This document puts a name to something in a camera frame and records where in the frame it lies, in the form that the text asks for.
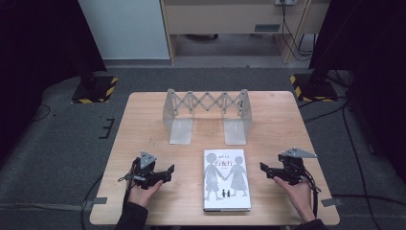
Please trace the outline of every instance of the silhouette illustration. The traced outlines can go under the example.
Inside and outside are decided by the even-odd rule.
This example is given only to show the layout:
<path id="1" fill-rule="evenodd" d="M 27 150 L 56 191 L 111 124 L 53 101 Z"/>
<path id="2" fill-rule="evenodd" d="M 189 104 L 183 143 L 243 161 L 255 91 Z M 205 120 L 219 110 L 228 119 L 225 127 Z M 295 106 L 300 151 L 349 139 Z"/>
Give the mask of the silhouette illustration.
<path id="1" fill-rule="evenodd" d="M 219 191 L 218 189 L 218 181 L 217 181 L 217 176 L 225 180 L 224 176 L 221 174 L 221 172 L 218 170 L 218 168 L 213 164 L 215 160 L 217 159 L 217 156 L 214 153 L 209 153 L 206 157 L 207 162 L 210 163 L 204 170 L 204 177 L 206 179 L 206 191 L 207 191 L 207 196 L 205 197 L 205 200 L 210 200 L 210 193 L 214 192 L 216 200 L 222 200 L 221 197 L 218 197 L 217 192 Z"/>
<path id="2" fill-rule="evenodd" d="M 226 176 L 226 180 L 228 177 L 233 174 L 233 181 L 231 182 L 231 188 L 234 189 L 234 193 L 232 196 L 237 195 L 237 191 L 243 191 L 244 194 L 242 196 L 247 195 L 247 185 L 245 184 L 244 175 L 247 177 L 247 171 L 241 166 L 242 164 L 242 157 L 238 156 L 235 159 L 236 164 L 230 169 L 230 173 Z"/>

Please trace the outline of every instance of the black stand base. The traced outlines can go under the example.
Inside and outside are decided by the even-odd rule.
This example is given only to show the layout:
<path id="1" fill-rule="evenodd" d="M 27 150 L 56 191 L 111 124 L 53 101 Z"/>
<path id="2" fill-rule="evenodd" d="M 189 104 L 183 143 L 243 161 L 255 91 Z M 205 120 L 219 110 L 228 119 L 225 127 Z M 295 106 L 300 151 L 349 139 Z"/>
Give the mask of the black stand base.
<path id="1" fill-rule="evenodd" d="M 310 77 L 311 74 L 295 74 L 291 77 L 299 101 L 337 100 L 337 93 L 330 82 L 324 81 L 319 86 L 313 86 L 309 83 Z"/>
<path id="2" fill-rule="evenodd" d="M 110 98 L 116 84 L 115 77 L 94 77 L 97 81 L 96 89 L 87 89 L 83 82 L 80 84 L 72 96 L 74 104 L 105 103 Z"/>

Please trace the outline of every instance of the human hand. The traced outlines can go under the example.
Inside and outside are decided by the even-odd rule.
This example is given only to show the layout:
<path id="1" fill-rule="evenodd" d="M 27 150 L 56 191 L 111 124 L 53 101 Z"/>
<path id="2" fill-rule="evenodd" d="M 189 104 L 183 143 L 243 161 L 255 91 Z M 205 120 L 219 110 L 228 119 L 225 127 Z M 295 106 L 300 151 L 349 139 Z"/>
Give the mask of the human hand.
<path id="1" fill-rule="evenodd" d="M 302 180 L 296 185 L 289 185 L 277 176 L 274 177 L 274 181 L 287 192 L 287 196 L 301 217 L 302 223 L 316 219 L 311 209 L 311 191 L 308 181 Z"/>
<path id="2" fill-rule="evenodd" d="M 145 190 L 138 185 L 133 186 L 134 181 L 131 181 L 132 188 L 129 192 L 128 202 L 136 203 L 146 208 L 148 206 L 149 200 L 156 192 L 158 192 L 163 183 L 164 181 L 160 180 L 156 182 L 154 186 L 149 187 L 147 190 Z"/>

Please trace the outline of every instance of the white book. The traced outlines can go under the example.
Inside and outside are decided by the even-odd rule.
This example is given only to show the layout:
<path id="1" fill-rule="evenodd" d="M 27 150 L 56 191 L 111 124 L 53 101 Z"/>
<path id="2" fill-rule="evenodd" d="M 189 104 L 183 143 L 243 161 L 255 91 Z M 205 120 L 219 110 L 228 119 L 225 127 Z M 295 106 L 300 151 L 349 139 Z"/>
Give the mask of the white book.
<path id="1" fill-rule="evenodd" d="M 206 212 L 251 210 L 244 149 L 204 150 L 203 193 Z"/>

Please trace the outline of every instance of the gray carpet floor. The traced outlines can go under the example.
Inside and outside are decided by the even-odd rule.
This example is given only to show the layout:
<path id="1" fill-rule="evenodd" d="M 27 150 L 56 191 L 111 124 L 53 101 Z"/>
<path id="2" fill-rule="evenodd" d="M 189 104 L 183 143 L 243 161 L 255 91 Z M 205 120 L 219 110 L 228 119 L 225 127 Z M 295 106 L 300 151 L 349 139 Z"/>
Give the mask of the gray carpet floor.
<path id="1" fill-rule="evenodd" d="M 79 78 L 49 87 L 43 105 L 28 126 L 12 156 L 0 172 L 0 229 L 81 229 L 80 211 L 5 208 L 5 204 L 65 204 L 78 209 L 93 184 L 102 175 L 132 92 L 161 91 L 249 91 L 293 92 L 289 76 L 305 69 L 274 68 L 116 68 L 110 74 L 119 78 L 108 103 L 74 104 L 71 97 Z M 345 89 L 333 84 L 339 96 Z M 298 102 L 306 128 L 331 193 L 343 201 L 338 206 L 341 221 L 332 230 L 378 229 L 372 221 L 364 194 L 359 166 L 347 134 L 342 110 L 312 121 L 321 114 L 338 109 L 346 99 L 333 103 Z M 370 196 L 406 202 L 406 185 L 395 175 L 385 156 L 370 154 L 354 114 L 344 109 L 356 154 Z M 107 119 L 114 125 L 107 139 Z M 90 192 L 92 200 L 99 184 Z M 371 198 L 374 218 L 381 229 L 406 229 L 406 207 L 387 200 Z M 113 229 L 89 222 L 90 211 L 83 214 L 86 229 Z"/>

